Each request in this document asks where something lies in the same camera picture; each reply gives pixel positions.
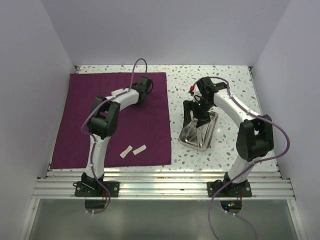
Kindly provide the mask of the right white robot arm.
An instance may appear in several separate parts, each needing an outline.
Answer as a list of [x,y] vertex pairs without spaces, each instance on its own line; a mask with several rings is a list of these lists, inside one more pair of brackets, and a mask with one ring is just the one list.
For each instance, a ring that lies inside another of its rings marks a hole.
[[183,102],[183,126],[179,140],[198,149],[208,149],[216,119],[211,108],[222,109],[238,127],[236,139],[237,158],[223,180],[208,185],[210,196],[252,196],[248,175],[254,163],[274,148],[273,127],[268,115],[258,115],[238,100],[224,80],[212,82],[202,77],[189,89],[192,100]]

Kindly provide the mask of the steel forceps with rings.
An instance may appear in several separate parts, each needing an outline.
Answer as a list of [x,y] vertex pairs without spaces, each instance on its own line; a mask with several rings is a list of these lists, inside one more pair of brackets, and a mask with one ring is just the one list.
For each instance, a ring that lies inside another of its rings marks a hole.
[[198,134],[197,134],[196,125],[197,124],[195,122],[191,122],[187,126],[187,132],[186,132],[186,136],[185,136],[185,141],[187,143],[191,143],[191,144],[194,144],[194,145],[198,144]]

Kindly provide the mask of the steel scalpel handle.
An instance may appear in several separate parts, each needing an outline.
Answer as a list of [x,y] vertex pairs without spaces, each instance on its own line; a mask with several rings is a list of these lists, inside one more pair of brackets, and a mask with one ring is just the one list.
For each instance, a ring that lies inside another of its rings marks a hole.
[[186,145],[191,146],[193,148],[199,148],[201,149],[203,147],[203,144],[201,142],[192,142],[192,141],[186,141],[185,142]]

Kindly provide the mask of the steel scissors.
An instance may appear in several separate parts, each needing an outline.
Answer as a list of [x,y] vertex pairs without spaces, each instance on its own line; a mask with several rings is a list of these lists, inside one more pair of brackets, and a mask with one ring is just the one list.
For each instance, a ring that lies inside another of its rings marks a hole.
[[199,148],[203,146],[203,127],[202,126],[196,129],[196,142]]

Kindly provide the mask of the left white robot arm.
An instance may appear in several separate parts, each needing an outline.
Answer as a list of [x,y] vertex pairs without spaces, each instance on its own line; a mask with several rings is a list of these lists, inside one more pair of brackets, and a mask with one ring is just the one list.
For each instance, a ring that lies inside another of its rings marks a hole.
[[153,87],[153,81],[142,76],[137,83],[114,90],[110,96],[95,98],[91,113],[81,127],[81,132],[90,137],[90,149],[80,182],[92,196],[101,195],[105,188],[103,176],[106,151],[112,135],[116,132],[120,112],[131,105],[140,105],[146,101]]

